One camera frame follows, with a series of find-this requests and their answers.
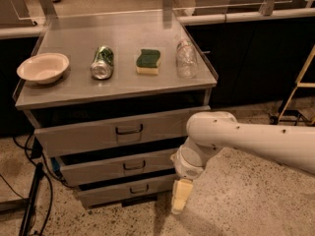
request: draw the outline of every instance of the black partition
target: black partition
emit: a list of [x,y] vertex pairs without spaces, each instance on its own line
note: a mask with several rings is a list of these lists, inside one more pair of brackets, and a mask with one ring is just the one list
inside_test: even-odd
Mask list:
[[[212,107],[284,99],[315,44],[315,17],[186,28],[219,74]],[[315,83],[314,63],[304,78]]]
[[0,136],[17,136],[32,131],[32,125],[22,111],[18,111],[13,92],[19,81],[17,68],[28,59],[37,37],[0,40]]

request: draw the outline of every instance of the green scouring pad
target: green scouring pad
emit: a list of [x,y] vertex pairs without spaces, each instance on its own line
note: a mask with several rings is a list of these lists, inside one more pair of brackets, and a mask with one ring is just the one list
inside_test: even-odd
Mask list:
[[137,59],[138,74],[158,74],[158,65],[160,62],[160,52],[153,49],[141,49],[141,55]]

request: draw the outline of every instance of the open drawer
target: open drawer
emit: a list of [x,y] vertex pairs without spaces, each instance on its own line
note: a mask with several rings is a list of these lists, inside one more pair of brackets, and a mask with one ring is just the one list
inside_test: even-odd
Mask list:
[[170,157],[186,137],[58,157],[70,186],[123,178],[173,168]]
[[199,106],[100,121],[36,129],[35,136],[50,157],[115,148],[186,136],[186,123]]
[[174,180],[178,179],[174,170],[165,170],[159,174],[142,175],[143,179],[140,180],[137,176],[134,181],[129,179],[130,182],[119,184],[115,184],[114,181],[108,184],[104,182],[104,186],[98,188],[94,188],[95,184],[87,185],[84,187],[86,190],[79,192],[77,196],[84,207],[93,207],[172,190]]

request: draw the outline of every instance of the bottle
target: bottle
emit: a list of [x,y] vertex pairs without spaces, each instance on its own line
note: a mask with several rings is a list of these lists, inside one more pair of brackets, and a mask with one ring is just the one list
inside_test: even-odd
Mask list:
[[177,45],[176,53],[177,75],[180,78],[197,76],[196,49],[190,40],[182,39]]
[[114,54],[108,46],[99,47],[91,65],[92,77],[97,80],[109,79],[114,70],[113,59]]

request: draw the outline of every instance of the green can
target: green can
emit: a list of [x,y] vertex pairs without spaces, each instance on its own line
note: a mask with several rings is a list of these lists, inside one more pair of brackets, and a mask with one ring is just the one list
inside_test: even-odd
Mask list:
[[100,46],[95,52],[91,65],[92,77],[97,80],[109,79],[114,72],[114,53],[106,45]]

